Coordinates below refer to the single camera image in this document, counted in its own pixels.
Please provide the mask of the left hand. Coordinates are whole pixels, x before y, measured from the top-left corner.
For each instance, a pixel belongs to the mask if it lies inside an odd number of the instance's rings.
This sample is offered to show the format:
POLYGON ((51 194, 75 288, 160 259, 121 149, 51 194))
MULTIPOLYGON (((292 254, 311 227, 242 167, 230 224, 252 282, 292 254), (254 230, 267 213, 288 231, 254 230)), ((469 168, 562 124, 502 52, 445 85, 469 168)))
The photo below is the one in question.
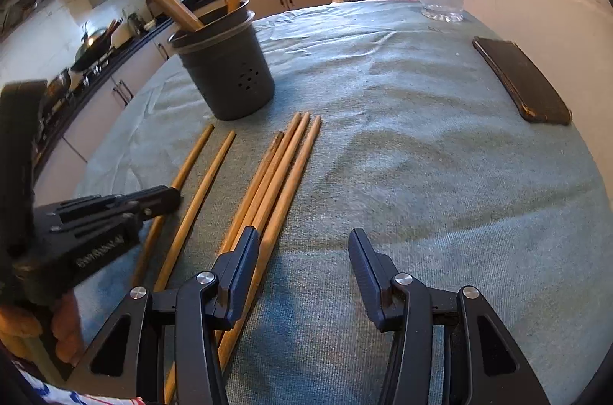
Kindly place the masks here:
POLYGON ((75 366, 83 355, 84 341, 78 302, 73 291, 64 294, 53 307, 51 322, 41 322, 22 307, 1 305, 1 343, 15 357, 32 361, 25 339, 39 338, 50 328, 56 339, 55 354, 65 364, 75 366))

